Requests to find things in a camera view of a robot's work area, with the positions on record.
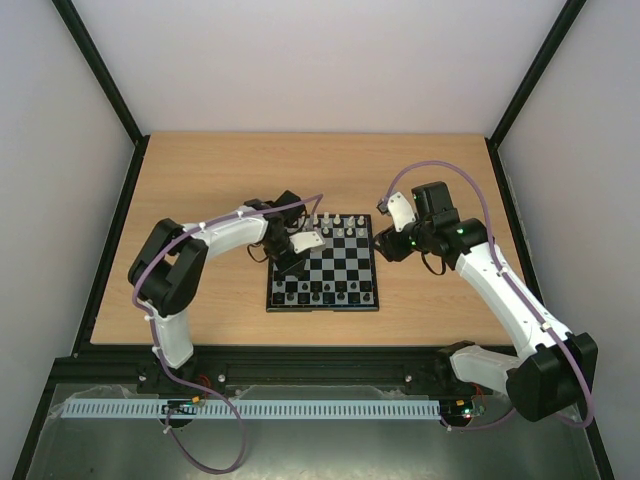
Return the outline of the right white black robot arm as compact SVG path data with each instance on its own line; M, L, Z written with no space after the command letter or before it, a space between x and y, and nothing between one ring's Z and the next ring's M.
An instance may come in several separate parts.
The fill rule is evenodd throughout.
M455 392L477 383L508 396L515 410L535 422L580 404L584 424L593 417L593 385L598 347L587 333L574 334L557 320L519 279L477 218L463 220L443 182L415 187L407 200L399 192L381 199L379 211L392 219L375 238L389 262L414 252L438 257L484 300L507 332L514 355L458 342L444 351L436 379Z

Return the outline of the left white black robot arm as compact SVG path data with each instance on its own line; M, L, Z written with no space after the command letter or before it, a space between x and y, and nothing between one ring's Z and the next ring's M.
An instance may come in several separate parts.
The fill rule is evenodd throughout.
M251 199L232 212L200 223L159 221L133 261L128 281L133 305L151 324L152 351L171 369L193 355L187 309L206 263L233 249L257 245L285 275L300 276L309 254L325 242L313 227L299 227L308 202L285 191L275 201Z

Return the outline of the black white chess board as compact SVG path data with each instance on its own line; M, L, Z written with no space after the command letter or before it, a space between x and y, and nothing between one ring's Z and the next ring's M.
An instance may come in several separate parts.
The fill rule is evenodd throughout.
M307 254L300 276L269 264L266 311L377 311L379 289L369 214L315 214L300 220L325 247Z

